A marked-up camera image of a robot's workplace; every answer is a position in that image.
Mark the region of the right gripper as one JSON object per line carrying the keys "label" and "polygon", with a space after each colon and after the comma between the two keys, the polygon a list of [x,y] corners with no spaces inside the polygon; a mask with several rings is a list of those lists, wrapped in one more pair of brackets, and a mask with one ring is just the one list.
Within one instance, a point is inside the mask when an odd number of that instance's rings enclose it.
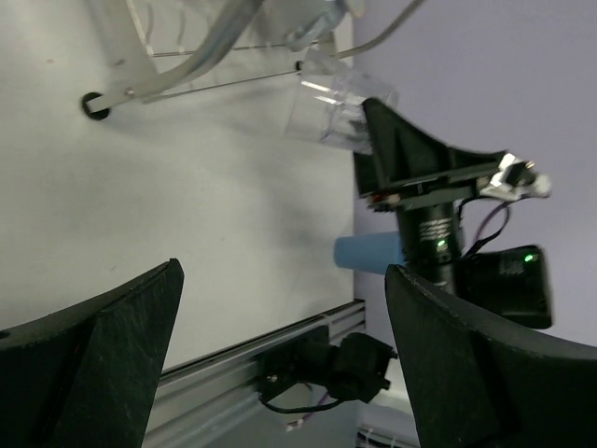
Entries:
{"label": "right gripper", "polygon": [[402,263],[435,285],[454,285],[462,257],[454,203],[479,196],[477,181],[507,154],[451,146],[377,98],[362,104],[371,153],[354,155],[357,191],[375,212],[396,214]]}

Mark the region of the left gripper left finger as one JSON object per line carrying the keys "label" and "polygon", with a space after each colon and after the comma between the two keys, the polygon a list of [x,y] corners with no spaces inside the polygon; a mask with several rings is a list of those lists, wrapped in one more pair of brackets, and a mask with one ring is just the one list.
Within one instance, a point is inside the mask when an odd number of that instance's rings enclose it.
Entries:
{"label": "left gripper left finger", "polygon": [[184,285],[170,259],[1,332],[4,447],[139,447]]}

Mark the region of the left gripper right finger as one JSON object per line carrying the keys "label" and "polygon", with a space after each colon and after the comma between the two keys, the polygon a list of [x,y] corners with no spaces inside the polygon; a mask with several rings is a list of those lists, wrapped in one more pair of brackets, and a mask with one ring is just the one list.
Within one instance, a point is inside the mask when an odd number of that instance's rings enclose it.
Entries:
{"label": "left gripper right finger", "polygon": [[595,446],[595,347],[506,320],[398,265],[385,297],[422,447]]}

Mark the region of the clear drinking glass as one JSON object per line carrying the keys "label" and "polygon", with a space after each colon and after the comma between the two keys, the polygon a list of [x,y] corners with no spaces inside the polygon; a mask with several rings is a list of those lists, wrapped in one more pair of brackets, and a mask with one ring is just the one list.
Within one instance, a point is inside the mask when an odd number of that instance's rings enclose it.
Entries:
{"label": "clear drinking glass", "polygon": [[328,147],[372,152],[362,104],[377,98],[396,107],[396,88],[319,49],[302,60],[285,135]]}

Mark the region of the blue plastic cup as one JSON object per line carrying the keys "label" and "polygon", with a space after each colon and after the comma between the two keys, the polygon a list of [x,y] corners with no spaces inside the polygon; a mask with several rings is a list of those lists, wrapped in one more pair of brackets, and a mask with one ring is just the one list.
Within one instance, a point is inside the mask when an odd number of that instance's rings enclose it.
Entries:
{"label": "blue plastic cup", "polygon": [[404,265],[406,259],[396,231],[338,238],[334,261],[343,269],[385,274],[390,265]]}

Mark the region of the grey ceramic cup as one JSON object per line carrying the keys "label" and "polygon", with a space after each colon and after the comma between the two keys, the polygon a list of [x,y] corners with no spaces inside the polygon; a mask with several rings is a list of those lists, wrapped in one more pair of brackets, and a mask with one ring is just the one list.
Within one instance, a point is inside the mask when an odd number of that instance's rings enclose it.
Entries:
{"label": "grey ceramic cup", "polygon": [[337,28],[350,14],[360,18],[365,14],[365,0],[284,1],[282,6],[285,45],[298,52]]}

